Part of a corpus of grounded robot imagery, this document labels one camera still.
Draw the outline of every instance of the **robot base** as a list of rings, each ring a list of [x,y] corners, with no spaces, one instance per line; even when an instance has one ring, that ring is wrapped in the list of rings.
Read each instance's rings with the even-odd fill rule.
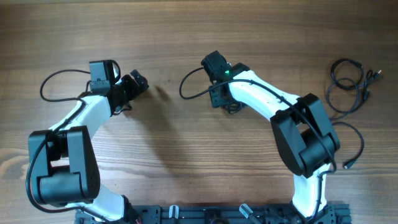
[[[252,213],[246,218],[241,207],[171,207],[132,206],[140,219],[128,224],[306,224],[291,204],[269,204],[250,207]],[[351,212],[347,204],[328,203],[318,213],[316,224],[351,224]],[[93,217],[77,211],[75,224],[100,224]],[[112,223],[127,224],[124,221]]]

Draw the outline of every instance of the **wooden table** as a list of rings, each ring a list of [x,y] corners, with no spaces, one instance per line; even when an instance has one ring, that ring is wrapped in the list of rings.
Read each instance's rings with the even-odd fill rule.
[[[161,1],[0,6],[0,223],[72,223],[73,213],[42,213],[24,179],[28,135],[60,121],[74,102],[47,103],[39,87],[66,68],[88,70],[114,59],[138,69],[150,88],[133,110],[112,117],[93,138],[102,183],[134,205],[289,203],[292,173],[281,161],[269,122],[247,108],[228,115],[208,95],[183,100],[182,77],[219,50],[289,93],[325,102],[330,65],[341,57],[382,69],[368,102],[336,127],[341,149],[326,197],[349,203],[354,223],[398,223],[398,3],[394,1]],[[342,66],[339,77],[357,78]],[[78,96],[90,76],[66,73],[45,87],[49,98]],[[204,72],[183,92],[210,85]],[[336,89],[348,109],[354,92]],[[332,110],[325,104],[330,115]]]

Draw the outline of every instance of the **tabletop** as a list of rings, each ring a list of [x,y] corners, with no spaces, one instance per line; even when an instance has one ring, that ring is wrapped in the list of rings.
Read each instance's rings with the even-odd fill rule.
[[[40,99],[43,80],[62,69],[88,70],[113,59],[137,69],[149,89],[132,111],[113,116],[92,139],[101,183],[133,205],[289,203],[293,174],[277,152],[270,123],[251,108],[230,115],[208,95],[183,100],[181,79],[219,50],[264,81],[325,103],[330,66],[352,58],[382,70],[371,95],[342,119],[363,134],[355,165],[342,162],[360,145],[336,127],[338,170],[326,198],[350,204],[353,223],[398,223],[398,2],[396,1],[131,1],[0,5],[0,223],[72,223],[72,212],[46,214],[28,201],[27,138],[59,122],[75,102]],[[338,77],[358,78],[342,65]],[[90,76],[65,73],[44,88],[48,98],[78,96]],[[200,71],[185,95],[210,86]],[[349,109],[355,92],[335,88],[332,103]]]

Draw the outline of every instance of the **wood grain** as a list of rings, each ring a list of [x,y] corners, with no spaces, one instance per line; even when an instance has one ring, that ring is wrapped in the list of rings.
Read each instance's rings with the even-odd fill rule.
[[[382,69],[369,101],[345,118],[362,132],[364,154],[352,169],[328,177],[326,197],[349,203],[354,223],[398,223],[395,1],[19,4],[1,5],[0,18],[0,223],[72,223],[72,213],[49,215],[29,204],[27,137],[75,104],[42,101],[46,76],[87,70],[89,61],[107,58],[124,73],[138,69],[150,88],[132,102],[132,111],[112,117],[93,138],[104,185],[136,205],[288,203],[292,173],[265,119],[250,108],[233,116],[214,110],[208,96],[185,101],[178,95],[182,77],[214,50],[277,88],[322,100],[336,59]],[[358,71],[342,66],[338,75],[357,78]],[[45,94],[77,96],[88,79],[60,75]],[[209,84],[201,72],[183,92],[192,95]],[[332,94],[339,108],[353,100],[354,93]],[[359,139],[348,128],[336,130],[341,164],[356,154]]]

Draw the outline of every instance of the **black metal base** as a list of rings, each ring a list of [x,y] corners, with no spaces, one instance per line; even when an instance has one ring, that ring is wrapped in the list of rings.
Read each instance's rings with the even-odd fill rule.
[[[178,218],[169,218],[170,207],[133,206],[140,219],[131,220],[128,224],[254,224],[246,218],[239,207],[181,207]],[[252,216],[261,224],[306,224],[291,204],[269,204],[250,207]],[[75,224],[100,224],[91,216],[76,212]],[[112,223],[124,224],[125,221]],[[351,212],[347,204],[329,203],[317,216],[316,224],[351,224]]]

